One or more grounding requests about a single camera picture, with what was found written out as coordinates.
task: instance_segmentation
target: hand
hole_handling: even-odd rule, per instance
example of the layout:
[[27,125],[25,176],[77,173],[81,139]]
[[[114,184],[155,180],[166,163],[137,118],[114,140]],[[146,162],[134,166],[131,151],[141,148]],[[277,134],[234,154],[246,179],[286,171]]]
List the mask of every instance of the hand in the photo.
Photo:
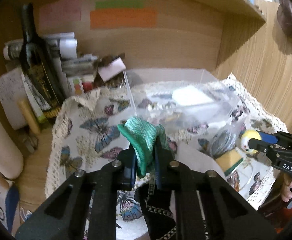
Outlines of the hand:
[[292,179],[289,174],[284,173],[284,184],[281,188],[281,198],[284,202],[288,202],[292,198]]

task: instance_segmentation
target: screw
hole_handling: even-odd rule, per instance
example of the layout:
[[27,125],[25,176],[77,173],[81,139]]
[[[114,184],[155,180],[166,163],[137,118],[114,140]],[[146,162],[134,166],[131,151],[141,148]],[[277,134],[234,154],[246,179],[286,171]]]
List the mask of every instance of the screw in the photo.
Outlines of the screw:
[[113,167],[119,167],[122,165],[122,162],[121,161],[118,161],[118,160],[115,160],[111,163],[111,165],[113,165]]
[[176,167],[179,166],[179,162],[178,162],[178,161],[171,161],[171,162],[169,163],[169,165],[170,165],[171,167],[173,167],[173,168],[176,168]]
[[215,178],[215,177],[217,177],[217,173],[216,173],[215,171],[213,171],[213,170],[209,170],[209,171],[207,171],[207,175],[208,175],[209,177],[211,177],[211,178]]
[[84,175],[84,171],[83,170],[77,170],[77,171],[75,171],[75,177],[80,178],[83,175]]

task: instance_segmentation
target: dark glass bottle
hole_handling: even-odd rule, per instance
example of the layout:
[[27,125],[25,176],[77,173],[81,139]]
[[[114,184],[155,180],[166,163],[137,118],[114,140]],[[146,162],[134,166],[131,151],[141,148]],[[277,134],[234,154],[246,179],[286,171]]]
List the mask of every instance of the dark glass bottle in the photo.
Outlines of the dark glass bottle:
[[47,42],[38,36],[35,29],[33,4],[22,9],[24,43],[19,60],[26,81],[43,114],[54,119],[65,100],[60,88]]

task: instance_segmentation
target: yellow and white toy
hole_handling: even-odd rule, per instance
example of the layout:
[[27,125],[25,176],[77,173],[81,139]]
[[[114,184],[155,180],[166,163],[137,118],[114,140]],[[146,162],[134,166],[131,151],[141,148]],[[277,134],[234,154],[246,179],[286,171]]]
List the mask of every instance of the yellow and white toy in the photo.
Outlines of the yellow and white toy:
[[260,134],[255,130],[247,130],[241,137],[240,148],[247,154],[255,154],[257,150],[250,149],[248,146],[248,142],[251,138],[261,140]]

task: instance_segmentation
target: transparent container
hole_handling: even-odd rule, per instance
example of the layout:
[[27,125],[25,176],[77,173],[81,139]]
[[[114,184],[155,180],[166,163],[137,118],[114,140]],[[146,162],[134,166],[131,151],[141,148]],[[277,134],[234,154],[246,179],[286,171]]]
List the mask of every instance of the transparent container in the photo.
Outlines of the transparent container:
[[124,77],[136,115],[168,133],[227,121],[239,102],[205,69],[133,69]]

